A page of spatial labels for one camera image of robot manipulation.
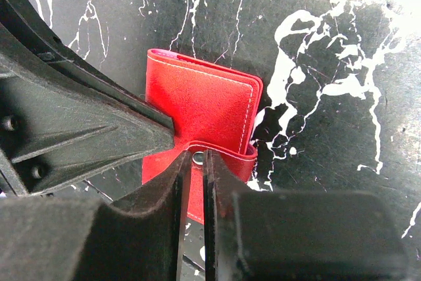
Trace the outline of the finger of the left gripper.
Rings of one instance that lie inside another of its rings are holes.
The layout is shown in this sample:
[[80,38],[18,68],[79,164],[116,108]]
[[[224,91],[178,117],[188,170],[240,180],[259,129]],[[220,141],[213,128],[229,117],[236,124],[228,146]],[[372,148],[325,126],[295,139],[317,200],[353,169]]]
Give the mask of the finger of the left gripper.
[[29,0],[1,0],[1,24],[33,55],[67,78],[169,130],[174,128],[169,116],[118,85],[68,48],[40,18]]
[[62,75],[1,29],[1,189],[42,195],[171,149],[163,116]]

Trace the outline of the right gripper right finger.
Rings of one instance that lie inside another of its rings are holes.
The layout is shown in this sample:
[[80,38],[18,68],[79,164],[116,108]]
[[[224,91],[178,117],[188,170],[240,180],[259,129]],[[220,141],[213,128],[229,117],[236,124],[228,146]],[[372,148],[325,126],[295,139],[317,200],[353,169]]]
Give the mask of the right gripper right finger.
[[385,205],[366,192],[243,183],[204,154],[207,280],[405,280],[408,257]]

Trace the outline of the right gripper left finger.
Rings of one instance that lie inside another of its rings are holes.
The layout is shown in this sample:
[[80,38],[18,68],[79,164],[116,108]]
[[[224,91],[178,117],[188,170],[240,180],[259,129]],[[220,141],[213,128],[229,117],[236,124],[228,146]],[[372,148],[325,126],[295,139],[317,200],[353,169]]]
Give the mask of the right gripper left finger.
[[178,280],[190,187],[184,151],[111,204],[1,200],[2,280]]

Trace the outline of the red leather card holder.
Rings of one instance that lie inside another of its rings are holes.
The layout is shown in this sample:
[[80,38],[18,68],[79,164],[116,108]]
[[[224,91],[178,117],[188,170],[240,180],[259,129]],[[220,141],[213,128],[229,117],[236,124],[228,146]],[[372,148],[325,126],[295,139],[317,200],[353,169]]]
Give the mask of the red leather card holder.
[[257,159],[250,144],[262,80],[164,49],[147,52],[145,100],[172,118],[174,148],[143,159],[142,180],[162,173],[185,150],[221,154],[247,182]]

